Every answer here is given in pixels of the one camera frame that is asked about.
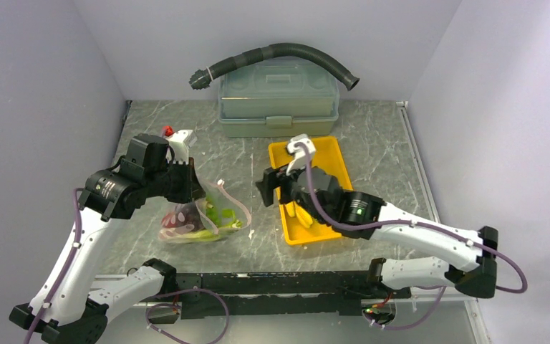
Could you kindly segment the purple toy eggplant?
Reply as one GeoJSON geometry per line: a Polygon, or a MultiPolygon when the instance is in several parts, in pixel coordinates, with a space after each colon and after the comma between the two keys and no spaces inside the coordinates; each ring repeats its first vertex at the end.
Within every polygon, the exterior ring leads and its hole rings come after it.
{"type": "Polygon", "coordinates": [[[171,223],[175,229],[199,231],[205,229],[202,213],[195,203],[176,204],[173,209],[171,223]]]}

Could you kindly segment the red toy grapes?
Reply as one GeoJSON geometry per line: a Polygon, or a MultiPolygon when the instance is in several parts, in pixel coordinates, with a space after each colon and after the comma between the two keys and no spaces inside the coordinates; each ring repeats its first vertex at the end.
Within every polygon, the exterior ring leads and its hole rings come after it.
{"type": "Polygon", "coordinates": [[[178,211],[168,212],[162,219],[161,225],[166,229],[176,229],[185,225],[186,217],[178,211]]]}

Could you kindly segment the clear zip top bag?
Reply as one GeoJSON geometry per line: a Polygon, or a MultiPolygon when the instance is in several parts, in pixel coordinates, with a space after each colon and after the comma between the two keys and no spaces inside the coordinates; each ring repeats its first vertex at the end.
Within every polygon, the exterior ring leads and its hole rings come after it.
{"type": "MultiPolygon", "coordinates": [[[[206,196],[192,202],[196,204],[198,210],[202,213],[203,223],[206,226],[206,229],[209,229],[213,233],[218,232],[218,227],[206,215],[207,197],[213,199],[217,207],[233,209],[236,212],[237,217],[243,223],[240,230],[245,229],[251,224],[250,211],[238,199],[235,199],[229,192],[227,192],[225,189],[226,182],[223,179],[218,180],[216,183],[201,181],[201,185],[206,192],[206,196]]],[[[175,205],[176,204],[172,204],[166,214],[173,211],[175,205]]]]}

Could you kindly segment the green toy grapes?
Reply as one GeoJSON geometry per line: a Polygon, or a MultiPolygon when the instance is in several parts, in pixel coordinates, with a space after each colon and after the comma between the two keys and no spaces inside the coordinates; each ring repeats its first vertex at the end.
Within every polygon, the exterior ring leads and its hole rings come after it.
{"type": "Polygon", "coordinates": [[[243,224],[233,209],[217,207],[209,197],[206,198],[206,215],[218,228],[240,228],[243,224]]]}

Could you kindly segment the yellow plastic tray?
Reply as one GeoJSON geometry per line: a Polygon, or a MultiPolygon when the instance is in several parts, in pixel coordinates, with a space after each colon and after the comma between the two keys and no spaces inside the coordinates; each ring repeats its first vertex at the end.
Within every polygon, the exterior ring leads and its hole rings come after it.
{"type": "MultiPolygon", "coordinates": [[[[335,176],[342,188],[352,190],[352,182],[349,179],[337,139],[334,136],[324,136],[314,138],[312,141],[317,149],[312,159],[312,166],[319,167],[329,175],[335,176]]],[[[285,141],[269,144],[268,152],[272,168],[286,165],[292,161],[292,157],[286,151],[286,145],[285,141]]],[[[285,205],[279,204],[279,210],[287,244],[291,246],[306,245],[342,237],[340,233],[333,231],[327,225],[319,224],[315,219],[313,219],[312,226],[305,229],[296,219],[288,216],[284,208],[285,205]]]]}

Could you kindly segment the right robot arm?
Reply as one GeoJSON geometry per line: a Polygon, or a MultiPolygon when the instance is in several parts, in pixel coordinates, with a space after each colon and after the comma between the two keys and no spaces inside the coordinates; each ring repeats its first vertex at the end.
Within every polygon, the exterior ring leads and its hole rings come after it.
{"type": "Polygon", "coordinates": [[[495,295],[497,263],[493,250],[498,232],[456,229],[408,213],[390,202],[342,188],[336,177],[313,167],[286,171],[267,168],[255,183],[264,206],[295,203],[317,223],[351,239],[394,242],[424,253],[418,259],[375,258],[366,278],[367,291],[384,297],[406,287],[454,287],[464,295],[495,295]]]}

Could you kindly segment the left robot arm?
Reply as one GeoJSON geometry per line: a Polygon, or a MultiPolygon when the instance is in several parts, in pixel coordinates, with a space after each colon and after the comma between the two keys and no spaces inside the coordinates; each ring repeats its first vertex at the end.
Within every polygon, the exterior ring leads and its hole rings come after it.
{"type": "Polygon", "coordinates": [[[9,315],[26,330],[26,342],[39,333],[46,343],[95,343],[107,324],[136,302],[166,301],[176,294],[176,269],[156,258],[100,290],[91,286],[116,229],[148,199],[187,204],[204,196],[190,156],[195,142],[192,130],[141,133],[113,166],[74,190],[74,225],[59,258],[40,291],[9,315]]]}

